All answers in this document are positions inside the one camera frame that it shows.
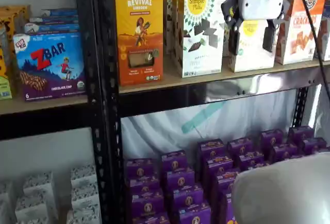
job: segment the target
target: product box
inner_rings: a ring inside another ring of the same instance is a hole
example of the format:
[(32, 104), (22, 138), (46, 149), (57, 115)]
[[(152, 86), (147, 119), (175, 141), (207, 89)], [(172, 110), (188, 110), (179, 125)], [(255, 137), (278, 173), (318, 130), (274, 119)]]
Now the product box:
[(263, 162), (264, 155), (259, 151), (247, 152), (238, 157), (238, 166), (241, 170), (247, 170), (250, 166), (255, 166)]
[(262, 47), (265, 28), (264, 21), (244, 21), (239, 28), (240, 37), (237, 55), (229, 59), (229, 67), (233, 72), (272, 68), (275, 62), (277, 36), (275, 37), (272, 52)]
[(195, 172), (189, 167), (165, 173), (165, 189), (172, 191), (185, 185), (195, 185)]
[(163, 172), (187, 167), (187, 157), (183, 150), (170, 152), (161, 156), (161, 168)]
[(314, 129), (309, 126), (291, 127), (288, 133), (288, 141), (298, 145), (306, 138), (314, 137)]
[(156, 175), (142, 176), (129, 180), (129, 190), (132, 194), (156, 191), (160, 188), (159, 179)]
[(54, 176), (52, 172), (32, 175), (24, 179), (23, 192), (25, 195), (36, 191), (43, 191), (49, 204), (52, 216), (58, 219), (58, 201), (55, 192)]
[(78, 15), (77, 9), (63, 8), (63, 9), (42, 9), (41, 16), (71, 16)]
[[(310, 61), (315, 41), (302, 0), (285, 0), (290, 7), (279, 28), (276, 61), (281, 64)], [(319, 32), (325, 0), (306, 0), (316, 34)]]
[(161, 80), (162, 0), (115, 0), (121, 85)]
[(34, 22), (26, 23), (24, 26), (24, 33), (31, 34), (35, 32), (47, 31), (67, 31), (79, 30), (78, 21), (71, 22)]
[(36, 191), (28, 196), (23, 196), (17, 200), (15, 214), (17, 221), (29, 221), (32, 219), (47, 218), (52, 220), (53, 216), (47, 198), (46, 192)]
[(310, 155), (314, 150), (326, 148), (326, 146), (326, 141), (321, 137), (306, 138), (298, 144), (299, 151), (305, 155)]
[(240, 156), (253, 150), (253, 142), (249, 137), (243, 137), (227, 143), (227, 149), (231, 156)]
[(97, 183), (96, 171), (94, 165), (87, 165), (73, 168), (71, 170), (72, 188)]
[(281, 144), (274, 146), (269, 155), (269, 161), (275, 163), (283, 161), (284, 159), (291, 158), (298, 154), (298, 148), (293, 143)]
[(174, 41), (171, 41), (173, 38), (172, 21), (176, 13), (173, 11), (172, 0), (163, 0), (163, 2), (164, 47), (166, 54), (170, 55), (173, 54), (172, 49)]
[(97, 184), (88, 184), (71, 190), (72, 209), (85, 208), (89, 205), (100, 204)]
[(154, 192), (145, 192), (132, 195), (132, 219), (152, 216), (164, 212), (164, 196), (161, 189)]
[(226, 0), (178, 0), (176, 65), (182, 77), (221, 72)]
[(85, 92), (80, 32), (15, 35), (14, 44), (26, 101)]
[(127, 160), (126, 171), (128, 178), (152, 176), (155, 173), (154, 161), (150, 158)]

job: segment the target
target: white foam object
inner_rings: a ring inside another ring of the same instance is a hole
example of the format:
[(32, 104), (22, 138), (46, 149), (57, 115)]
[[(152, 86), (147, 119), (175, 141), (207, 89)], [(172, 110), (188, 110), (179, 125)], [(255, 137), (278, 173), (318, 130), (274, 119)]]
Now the white foam object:
[(232, 194), (239, 224), (330, 223), (330, 152), (246, 171)]

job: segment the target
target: purple box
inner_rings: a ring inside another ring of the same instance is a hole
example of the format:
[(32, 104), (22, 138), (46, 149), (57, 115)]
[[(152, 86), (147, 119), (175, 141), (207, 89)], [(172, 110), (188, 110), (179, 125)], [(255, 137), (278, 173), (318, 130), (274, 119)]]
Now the purple box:
[(195, 185), (195, 172), (190, 167), (168, 171), (165, 175), (165, 188), (168, 191), (181, 188), (185, 185)]
[(141, 218), (164, 212), (164, 196), (161, 189), (132, 195), (131, 217)]
[(207, 202), (194, 204), (180, 209), (172, 224), (209, 224), (211, 223), (211, 208)]
[(201, 204), (204, 200), (203, 188), (200, 184), (186, 185), (175, 189), (172, 195), (172, 210), (177, 211), (192, 204)]
[(161, 156), (162, 171), (173, 171), (188, 166), (186, 153), (183, 150), (166, 153)]
[(298, 147), (292, 143), (274, 146), (270, 152), (269, 160), (271, 163), (283, 161), (298, 154)]
[(154, 161), (150, 158), (127, 160), (127, 177), (130, 179), (142, 176), (152, 176), (155, 173), (153, 162)]
[(156, 175), (142, 176), (129, 180), (129, 189), (132, 194), (155, 191), (159, 188), (159, 179)]
[(299, 151), (305, 155), (310, 155), (314, 150), (326, 148), (326, 141), (321, 137), (306, 138), (299, 142)]
[(228, 152), (232, 157), (240, 156), (241, 154), (245, 154), (253, 150), (253, 142), (249, 137), (243, 137), (228, 142), (227, 146)]
[(289, 129), (288, 141), (298, 145), (306, 138), (314, 137), (314, 129), (309, 126), (291, 127)]
[(170, 224), (167, 213), (160, 213), (146, 218), (139, 218), (133, 221), (133, 224)]
[(238, 165), (241, 170), (247, 170), (248, 167), (255, 166), (256, 164), (263, 162), (263, 158), (263, 153), (259, 151), (247, 152), (246, 154), (238, 157)]

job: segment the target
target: black cable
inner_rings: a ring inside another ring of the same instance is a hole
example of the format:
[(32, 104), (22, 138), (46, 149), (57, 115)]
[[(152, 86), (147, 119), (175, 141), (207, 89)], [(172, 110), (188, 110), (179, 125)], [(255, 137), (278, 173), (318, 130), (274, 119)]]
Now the black cable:
[(307, 7), (307, 4), (306, 4), (306, 0), (302, 0), (302, 1), (303, 1), (303, 4), (304, 4), (304, 7), (306, 9), (308, 21), (309, 21), (309, 24), (311, 26), (311, 31), (313, 33), (313, 37), (314, 37), (314, 40), (315, 40), (316, 53), (318, 55), (318, 59), (319, 59), (319, 63), (320, 63), (321, 75), (322, 75), (322, 78), (323, 78), (323, 83), (324, 83), (325, 91), (326, 91), (326, 94), (328, 96), (329, 103), (330, 103), (330, 90), (329, 90), (329, 86), (328, 86), (328, 83), (327, 83), (327, 80), (326, 80), (326, 76), (325, 76), (325, 72), (324, 72), (323, 61), (321, 59), (321, 53), (320, 53), (320, 49), (319, 49), (319, 46), (318, 46), (318, 43), (317, 43), (317, 36), (316, 36), (315, 28), (314, 28), (313, 21), (311, 19), (310, 12), (309, 12), (308, 7)]

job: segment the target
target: white box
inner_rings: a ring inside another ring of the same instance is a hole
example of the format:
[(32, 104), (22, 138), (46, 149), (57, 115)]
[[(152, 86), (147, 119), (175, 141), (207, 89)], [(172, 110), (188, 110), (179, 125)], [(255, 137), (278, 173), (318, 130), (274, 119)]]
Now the white box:
[(263, 35), (267, 21), (244, 21), (241, 25), (237, 56), (232, 55), (229, 67), (234, 72), (259, 70), (274, 67), (277, 35), (273, 52), (263, 49)]
[(71, 185), (72, 188), (93, 184), (97, 182), (95, 166), (88, 165), (71, 170)]
[(16, 222), (15, 205), (16, 205), (17, 197), (12, 182), (10, 181), (0, 182), (0, 200), (3, 200), (7, 204), (10, 222), (15, 223)]
[(29, 195), (37, 191), (45, 191), (45, 196), (47, 198), (47, 203), (51, 208), (52, 216), (58, 219), (57, 196), (55, 194), (55, 184), (52, 172), (32, 175), (25, 178), (23, 185), (24, 194)]
[(52, 214), (45, 195), (46, 192), (38, 191), (19, 198), (15, 210), (17, 221), (47, 218), (52, 222), (50, 219)]
[(89, 205), (100, 204), (97, 184), (88, 184), (71, 190), (72, 209), (81, 209)]

